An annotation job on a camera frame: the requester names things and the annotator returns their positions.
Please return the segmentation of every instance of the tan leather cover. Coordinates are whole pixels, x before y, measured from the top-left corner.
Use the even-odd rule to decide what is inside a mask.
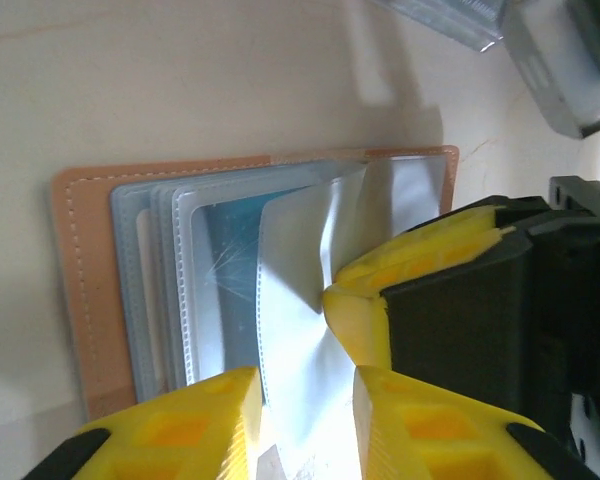
[[[118,185],[316,159],[446,154],[441,213],[451,209],[458,150],[350,149],[303,155],[71,168],[52,183],[67,306],[90,420],[136,403],[120,297],[109,195]]]

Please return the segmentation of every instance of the metal object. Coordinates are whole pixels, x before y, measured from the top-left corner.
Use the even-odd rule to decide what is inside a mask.
[[[505,0],[375,0],[381,5],[484,52],[502,40]]]
[[[502,24],[504,44],[543,116],[572,138],[600,130],[600,8],[592,3],[515,3]]]

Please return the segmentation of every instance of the yellow plastic part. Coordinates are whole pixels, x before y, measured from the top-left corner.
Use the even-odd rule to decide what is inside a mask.
[[[391,368],[380,291],[475,260],[512,230],[493,228],[494,212],[494,207],[478,207],[398,236],[336,276],[323,294],[325,318],[356,365]]]
[[[336,275],[336,282],[354,280],[376,270],[404,263],[423,253],[495,228],[495,206],[475,207],[455,213],[410,232],[405,232],[350,263]]]
[[[377,367],[356,369],[363,480],[550,480],[505,430],[520,415]]]
[[[261,412],[257,368],[218,375],[84,426],[111,436],[74,479],[255,479]]]

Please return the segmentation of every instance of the card holder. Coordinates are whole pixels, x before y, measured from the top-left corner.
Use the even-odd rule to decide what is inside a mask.
[[[168,329],[161,309],[164,276],[158,275],[157,267],[162,261],[156,263],[161,244],[154,226],[159,220],[151,210],[151,195],[158,187],[178,188],[196,180],[209,181],[214,175],[217,176],[121,185],[111,193],[120,293],[135,391],[140,402],[174,388],[173,381],[168,380],[173,376],[168,371],[173,368],[168,359]]]
[[[174,192],[173,244],[187,384],[228,368],[259,366],[255,282],[264,205],[352,168],[356,165],[336,162],[290,165]]]
[[[170,390],[187,386],[182,341],[182,322],[180,318],[180,300],[178,296],[178,276],[176,265],[176,247],[173,227],[173,195],[184,186],[212,185],[213,182],[232,181],[248,178],[259,170],[241,170],[217,175],[202,175],[174,183],[157,184],[150,195],[150,211],[153,219],[155,271],[159,283],[158,299],[160,318],[165,340],[165,363],[167,365]]]
[[[426,158],[443,155],[446,158],[444,188],[442,189],[440,202],[442,210],[448,210],[451,206],[455,166],[457,164],[457,149],[454,147],[432,147],[416,150],[404,148],[350,149],[310,152],[302,155],[263,155],[220,160],[109,165],[71,168],[58,174],[54,178],[52,186],[54,221],[61,266],[64,272],[67,309],[88,417],[95,419],[114,413],[133,405],[138,398],[141,398],[139,392],[136,394],[137,382],[134,381],[132,373],[134,369],[132,368],[132,355],[128,336],[128,330],[131,330],[131,328],[127,328],[125,321],[125,312],[129,311],[129,307],[125,308],[124,306],[128,301],[123,300],[122,290],[127,287],[123,286],[124,282],[121,281],[119,276],[119,273],[124,275],[123,269],[126,267],[122,267],[122,262],[119,266],[118,260],[124,260],[124,256],[128,254],[123,252],[116,255],[119,247],[116,245],[116,235],[114,235],[111,204],[111,193],[116,187],[138,184],[139,182],[164,181],[192,176],[197,178],[199,175],[218,174],[224,176],[230,175],[232,171],[249,169],[264,169],[262,170],[264,172],[271,168],[307,162],[322,162],[325,159],[343,161],[362,159],[363,162],[373,163],[379,158],[404,155],[422,155]],[[149,211],[147,212],[147,209],[144,208],[147,204],[143,203],[143,208],[137,212],[137,215],[134,213],[135,226],[132,225],[131,230],[127,229],[127,233],[124,234],[131,238],[134,238],[135,235],[134,240],[137,243],[137,250],[131,255],[132,260],[135,262],[133,268],[136,268],[136,271],[140,272],[140,276],[144,277],[140,295],[137,295],[137,292],[140,291],[139,287],[137,285],[133,287],[136,289],[136,293],[132,294],[132,296],[135,296],[135,300],[132,299],[132,301],[144,306],[145,309],[147,307],[153,308],[148,306],[148,302],[151,302],[149,297],[153,295],[146,293],[145,287],[149,290],[151,288],[145,285],[145,280],[148,284],[154,280],[157,283],[157,289],[160,292],[158,295],[160,299],[158,301],[159,306],[165,304],[163,299],[172,291],[172,289],[166,287],[167,281],[166,277],[163,278],[163,275],[166,273],[167,264],[175,258],[175,251],[171,257],[160,254],[153,255],[153,263],[156,267],[153,275],[150,271],[151,262],[147,260],[147,252],[151,252],[152,249],[164,252],[171,245],[170,248],[175,250],[170,210],[172,196],[173,192],[171,194],[161,194],[161,192],[151,191],[148,202]],[[275,198],[273,201],[275,202],[280,198],[285,197]],[[164,211],[161,210],[161,205],[165,205]],[[216,213],[220,212],[220,210],[218,212],[213,210],[214,208],[211,205],[207,205],[203,207],[202,211],[204,213],[196,215],[202,215],[209,225],[209,218],[213,223]],[[218,238],[210,238],[207,250],[211,252],[212,258],[213,255],[217,257],[220,244],[221,240],[218,240]],[[177,295],[175,306],[179,311]],[[164,321],[167,315],[160,312],[157,317],[160,318],[159,321],[165,327],[165,330],[169,332],[168,322]],[[149,343],[151,343],[151,338],[154,336],[159,337],[159,334],[149,333],[144,338],[149,338]],[[182,342],[177,337],[170,339],[165,336],[164,350],[167,352],[167,358],[165,358],[164,369],[169,389],[177,388],[176,380],[178,377],[180,379],[185,377],[184,371],[176,371],[177,363],[171,361],[173,357],[183,358],[181,355],[174,355],[171,343],[177,346],[178,343],[182,344]],[[158,373],[158,381],[156,381],[156,371],[161,370],[160,366],[154,362],[153,357],[151,357],[151,361],[145,361],[145,364],[154,369],[152,375],[147,375],[148,384],[151,382],[159,384],[161,377]]]

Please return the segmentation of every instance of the table surface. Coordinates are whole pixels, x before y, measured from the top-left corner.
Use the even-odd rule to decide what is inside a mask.
[[[49,180],[75,165],[338,147],[461,150],[455,205],[600,178],[502,47],[365,0],[0,2],[0,478],[84,420]]]

